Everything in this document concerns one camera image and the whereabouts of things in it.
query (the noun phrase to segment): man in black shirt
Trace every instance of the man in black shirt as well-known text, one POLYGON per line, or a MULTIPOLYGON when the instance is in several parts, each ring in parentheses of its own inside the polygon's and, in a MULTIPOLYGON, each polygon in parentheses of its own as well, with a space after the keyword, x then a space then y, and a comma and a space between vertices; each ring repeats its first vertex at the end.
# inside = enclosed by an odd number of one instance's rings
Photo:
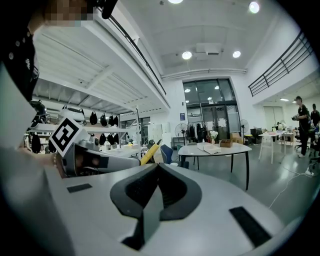
POLYGON ((301 141, 301 153, 298 154, 299 158, 304 158, 307 151, 308 143, 308 130, 309 125, 309 111, 307 107, 302 103, 302 98, 297 96, 295 103, 299 106, 297 120, 299 121, 299 134, 301 141))
POLYGON ((316 104, 312 104, 313 111, 311 112, 311 121, 314 127, 320 127, 320 113, 317 110, 316 104))

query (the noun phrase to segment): gray floor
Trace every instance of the gray floor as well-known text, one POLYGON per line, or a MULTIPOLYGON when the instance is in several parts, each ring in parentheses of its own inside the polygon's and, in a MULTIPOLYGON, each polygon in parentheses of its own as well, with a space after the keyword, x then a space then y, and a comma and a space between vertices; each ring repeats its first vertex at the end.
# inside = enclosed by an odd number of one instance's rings
MULTIPOLYGON (((309 165, 309 158, 298 158, 293 147, 286 146, 286 156, 284 156, 284 145, 277 144, 273 164, 271 164, 271 152, 263 149, 261 160, 258 160, 260 144, 251 145, 252 151, 249 152, 250 177, 247 193, 269 207, 276 196, 286 188, 288 181, 296 176, 285 168, 304 173, 309 165)), ((172 159, 178 160, 178 152, 173 152, 172 159)), ((188 157, 190 170, 198 171, 197 158, 188 157)), ((234 155, 233 171, 231 170, 231 157, 212 156, 199 157, 200 173, 210 175, 224 181, 228 181, 235 186, 246 191, 246 157, 245 154, 234 155)), ((295 218, 303 216, 320 188, 320 175, 309 178, 304 175, 294 178, 288 188, 276 199, 272 205, 272 211, 278 215, 285 225, 295 218)))

